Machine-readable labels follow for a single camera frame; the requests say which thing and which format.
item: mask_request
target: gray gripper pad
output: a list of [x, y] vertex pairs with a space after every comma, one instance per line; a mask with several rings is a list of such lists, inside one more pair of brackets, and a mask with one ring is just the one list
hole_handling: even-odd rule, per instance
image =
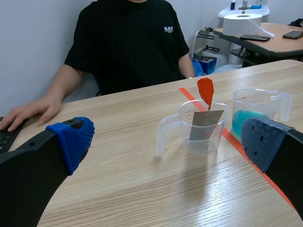
[[241, 131], [243, 149], [261, 172], [268, 170], [285, 135], [291, 129], [293, 128], [262, 117], [245, 120]]

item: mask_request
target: black t-shirt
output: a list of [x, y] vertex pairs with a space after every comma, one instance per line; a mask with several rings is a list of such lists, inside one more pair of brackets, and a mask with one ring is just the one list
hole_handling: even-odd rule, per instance
[[102, 94], [185, 79], [189, 48], [165, 0], [98, 0], [79, 16], [65, 64], [95, 75]]

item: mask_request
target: sink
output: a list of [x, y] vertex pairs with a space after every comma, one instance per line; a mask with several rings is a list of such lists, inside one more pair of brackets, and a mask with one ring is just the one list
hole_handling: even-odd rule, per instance
[[223, 9], [219, 14], [218, 18], [224, 18], [228, 15], [234, 14], [261, 14], [262, 16], [267, 16], [270, 14], [270, 10], [266, 5], [263, 5], [260, 9], [239, 9], [242, 6], [236, 6], [235, 10], [231, 10], [230, 7]]

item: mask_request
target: printed logo on t-shirt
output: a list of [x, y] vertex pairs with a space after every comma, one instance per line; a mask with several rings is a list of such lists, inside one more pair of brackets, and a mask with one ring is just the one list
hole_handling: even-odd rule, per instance
[[174, 27], [164, 27], [165, 32], [172, 33], [174, 31]]

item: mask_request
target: gray card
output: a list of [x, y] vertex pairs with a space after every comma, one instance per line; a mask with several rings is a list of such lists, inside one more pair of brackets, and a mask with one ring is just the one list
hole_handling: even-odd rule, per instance
[[[220, 118], [222, 117], [223, 110], [207, 112], [195, 112], [193, 118], [193, 126], [189, 136], [189, 141], [195, 140], [208, 140], [214, 132]], [[209, 126], [208, 128], [198, 128], [195, 126]]]

